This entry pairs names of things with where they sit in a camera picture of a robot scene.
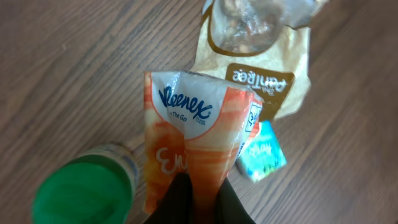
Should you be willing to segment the small teal Kleenex pack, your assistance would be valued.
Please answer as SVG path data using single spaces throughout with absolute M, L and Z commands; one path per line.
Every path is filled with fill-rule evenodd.
M 236 160 L 241 175 L 256 183 L 286 164 L 271 122 L 257 122 Z

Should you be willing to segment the beige PanTree snack bag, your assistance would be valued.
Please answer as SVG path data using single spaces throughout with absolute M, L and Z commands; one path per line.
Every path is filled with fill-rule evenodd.
M 313 1 L 205 1 L 193 72 L 252 88 L 260 121 L 296 113 L 310 89 Z

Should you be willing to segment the orange Kleenex tissue pack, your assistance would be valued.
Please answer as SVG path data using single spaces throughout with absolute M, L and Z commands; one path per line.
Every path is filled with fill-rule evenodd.
M 210 214 L 261 110 L 261 97 L 243 85 L 181 70 L 146 72 L 144 211 L 153 213 L 173 178 L 187 173 L 194 213 Z

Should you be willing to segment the green lid jar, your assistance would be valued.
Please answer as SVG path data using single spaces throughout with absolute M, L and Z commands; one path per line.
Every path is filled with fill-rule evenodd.
M 139 168 L 119 144 L 91 148 L 50 174 L 32 205 L 37 224 L 122 224 L 129 215 Z

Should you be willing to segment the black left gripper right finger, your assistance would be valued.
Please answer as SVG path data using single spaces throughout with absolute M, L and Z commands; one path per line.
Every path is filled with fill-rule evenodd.
M 225 179 L 216 198 L 216 224 L 256 224 L 243 207 L 228 179 Z

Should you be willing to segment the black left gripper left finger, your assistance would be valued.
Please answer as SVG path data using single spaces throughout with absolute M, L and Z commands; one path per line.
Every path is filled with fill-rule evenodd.
M 178 173 L 156 210 L 144 224 L 192 223 L 192 183 L 188 174 Z

